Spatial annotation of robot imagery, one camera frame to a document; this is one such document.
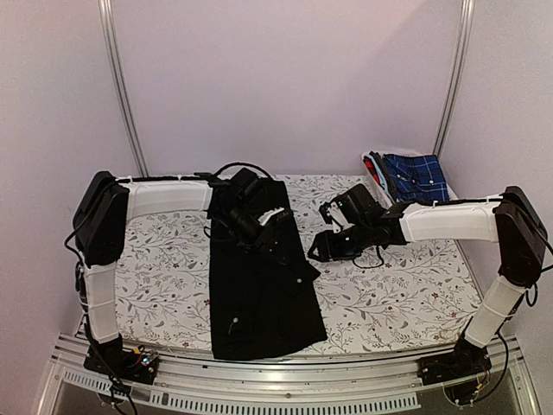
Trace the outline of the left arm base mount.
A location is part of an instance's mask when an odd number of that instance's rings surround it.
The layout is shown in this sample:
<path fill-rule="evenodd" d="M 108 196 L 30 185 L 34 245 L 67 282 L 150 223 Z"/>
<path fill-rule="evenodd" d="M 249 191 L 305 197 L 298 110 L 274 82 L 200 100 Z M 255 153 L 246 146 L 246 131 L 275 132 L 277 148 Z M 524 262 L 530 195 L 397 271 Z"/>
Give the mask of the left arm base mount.
<path fill-rule="evenodd" d="M 122 337 L 98 343 L 89 341 L 84 368 L 113 379 L 128 380 L 145 385 L 153 385 L 159 367 L 159 354 L 147 350 L 144 345 L 124 349 Z"/>

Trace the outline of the black long sleeve shirt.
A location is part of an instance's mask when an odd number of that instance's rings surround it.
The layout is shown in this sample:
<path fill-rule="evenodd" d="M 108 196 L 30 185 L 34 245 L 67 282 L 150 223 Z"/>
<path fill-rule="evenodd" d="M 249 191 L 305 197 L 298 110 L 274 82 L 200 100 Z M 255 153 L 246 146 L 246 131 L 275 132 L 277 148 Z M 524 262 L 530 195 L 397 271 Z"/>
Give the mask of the black long sleeve shirt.
<path fill-rule="evenodd" d="M 277 182 L 278 201 L 290 207 L 285 184 Z M 214 358 L 280 357 L 326 340 L 314 288 L 320 272 L 307 261 L 304 251 L 295 263 L 282 266 L 235 246 L 221 228 L 212 228 L 212 222 L 209 235 Z M 297 225 L 296 241 L 302 245 Z"/>

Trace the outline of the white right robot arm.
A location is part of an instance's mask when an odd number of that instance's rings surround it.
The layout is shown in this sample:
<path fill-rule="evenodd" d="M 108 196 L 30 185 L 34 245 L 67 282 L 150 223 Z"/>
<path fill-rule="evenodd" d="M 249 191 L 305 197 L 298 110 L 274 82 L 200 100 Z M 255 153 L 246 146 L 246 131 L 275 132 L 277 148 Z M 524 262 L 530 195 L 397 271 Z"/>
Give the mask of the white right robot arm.
<path fill-rule="evenodd" d="M 464 250 L 483 300 L 452 352 L 447 370 L 464 377 L 480 363 L 480 351 L 537 284 L 552 252 L 548 232 L 524 191 L 451 201 L 403 201 L 383 206 L 356 185 L 320 207 L 330 229 L 317 233 L 308 257 L 326 263 L 355 260 L 364 250 L 451 239 Z"/>

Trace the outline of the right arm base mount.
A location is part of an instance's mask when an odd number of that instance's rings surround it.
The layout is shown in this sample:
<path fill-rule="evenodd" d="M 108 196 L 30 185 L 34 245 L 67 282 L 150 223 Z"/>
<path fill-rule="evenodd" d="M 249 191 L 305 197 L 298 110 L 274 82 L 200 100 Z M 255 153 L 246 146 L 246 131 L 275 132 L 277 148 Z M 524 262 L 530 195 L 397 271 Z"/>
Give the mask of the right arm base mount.
<path fill-rule="evenodd" d="M 451 352 L 417 361 L 417 377 L 424 386 L 442 384 L 446 398 L 457 406 L 472 405 L 489 381 L 492 363 L 487 348 L 461 338 Z"/>

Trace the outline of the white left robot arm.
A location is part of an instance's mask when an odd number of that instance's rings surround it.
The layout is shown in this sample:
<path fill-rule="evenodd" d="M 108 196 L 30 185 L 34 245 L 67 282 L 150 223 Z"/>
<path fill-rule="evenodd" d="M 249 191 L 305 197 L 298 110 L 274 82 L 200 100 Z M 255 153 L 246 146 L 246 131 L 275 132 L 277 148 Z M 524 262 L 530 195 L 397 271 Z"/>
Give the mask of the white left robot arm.
<path fill-rule="evenodd" d="M 286 266 L 303 254 L 288 204 L 270 196 L 273 178 L 250 163 L 235 162 L 229 179 L 222 172 L 192 176 L 117 178 L 99 171 L 73 217 L 64 246 L 77 258 L 76 289 L 86 315 L 94 359 L 110 375 L 129 366 L 128 356 L 113 342 L 120 333 L 116 318 L 115 272 L 124 250 L 129 221 L 150 214 L 204 212 L 228 241 L 247 252 Z"/>

